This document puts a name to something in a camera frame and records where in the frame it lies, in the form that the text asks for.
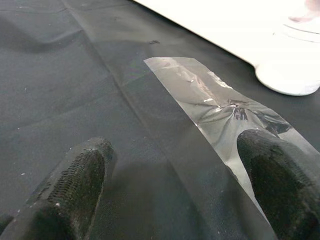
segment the dark surface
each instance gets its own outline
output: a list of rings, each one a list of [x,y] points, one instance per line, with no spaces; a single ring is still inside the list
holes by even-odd
[[[13,219],[14,217],[11,215],[7,215],[7,214],[0,215],[0,235]]]
[[[290,97],[253,68],[127,0],[0,3],[0,212],[15,214],[70,147],[118,155],[92,239],[273,239],[259,211],[154,74],[195,58],[320,149],[319,91]]]

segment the black fabric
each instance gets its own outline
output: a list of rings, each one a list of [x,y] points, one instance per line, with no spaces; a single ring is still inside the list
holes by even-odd
[[[319,92],[280,95],[251,66],[128,0],[0,3],[0,213],[15,214],[70,147],[118,155],[91,239],[274,239],[215,151],[143,63],[195,58],[320,149]]]

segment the crinkled plastic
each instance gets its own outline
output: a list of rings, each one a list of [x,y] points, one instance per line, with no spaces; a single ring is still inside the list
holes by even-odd
[[[308,156],[302,164],[319,165],[319,152],[286,120],[228,86],[196,59],[152,57],[145,63],[232,170],[259,209],[237,150],[237,137],[244,130],[268,131],[298,146]]]

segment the clear plastic film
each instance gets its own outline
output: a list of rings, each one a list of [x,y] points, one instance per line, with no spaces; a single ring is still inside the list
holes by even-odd
[[[196,59],[153,57],[145,63],[232,170],[259,209],[237,150],[237,137],[244,130],[268,131],[298,146],[308,156],[306,161],[312,160],[312,164],[319,165],[319,152],[286,120],[235,91]]]

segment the plastic wrap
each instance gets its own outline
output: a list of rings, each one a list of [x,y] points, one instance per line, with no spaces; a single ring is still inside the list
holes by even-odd
[[[145,63],[178,102],[259,208],[237,150],[244,130],[259,129],[298,146],[317,164],[315,150],[286,120],[266,106],[240,94],[194,58],[153,57]]]

